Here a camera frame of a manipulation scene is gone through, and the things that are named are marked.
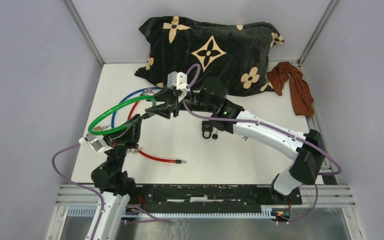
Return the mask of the small black padlock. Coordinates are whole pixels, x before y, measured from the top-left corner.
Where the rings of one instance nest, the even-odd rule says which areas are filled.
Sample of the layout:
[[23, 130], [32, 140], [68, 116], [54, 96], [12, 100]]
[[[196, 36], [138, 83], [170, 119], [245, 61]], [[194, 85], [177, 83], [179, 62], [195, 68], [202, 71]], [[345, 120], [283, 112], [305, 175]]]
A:
[[210, 139], [213, 135], [213, 125], [209, 120], [201, 122], [201, 135], [204, 139]]

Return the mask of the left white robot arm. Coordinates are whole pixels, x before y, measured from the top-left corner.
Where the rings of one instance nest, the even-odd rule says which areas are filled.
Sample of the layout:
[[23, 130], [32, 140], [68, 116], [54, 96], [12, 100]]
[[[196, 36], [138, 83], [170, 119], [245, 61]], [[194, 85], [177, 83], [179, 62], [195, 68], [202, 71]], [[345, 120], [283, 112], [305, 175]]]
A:
[[127, 204], [137, 198], [135, 180], [122, 171], [128, 150], [139, 146], [143, 117], [140, 114], [127, 121], [129, 126], [99, 138], [87, 134], [79, 140], [96, 153], [104, 153], [106, 160], [91, 172], [91, 180], [98, 193], [98, 205], [86, 240], [113, 240]]

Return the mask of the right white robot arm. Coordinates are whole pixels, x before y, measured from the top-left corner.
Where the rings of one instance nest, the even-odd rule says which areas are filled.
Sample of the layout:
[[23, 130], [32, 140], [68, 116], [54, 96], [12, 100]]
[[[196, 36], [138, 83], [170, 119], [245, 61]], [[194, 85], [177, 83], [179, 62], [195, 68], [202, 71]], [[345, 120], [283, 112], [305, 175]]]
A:
[[256, 116], [227, 99], [228, 89], [218, 77], [206, 78], [199, 92], [190, 90], [184, 78], [181, 72], [171, 73], [167, 85], [154, 95], [158, 104], [145, 111], [166, 119], [177, 117], [180, 111], [193, 116], [211, 113], [206, 120], [217, 130], [253, 139], [287, 156], [292, 163], [274, 178], [268, 191], [275, 204], [286, 201], [294, 189], [316, 183], [326, 157], [320, 132], [294, 131]]

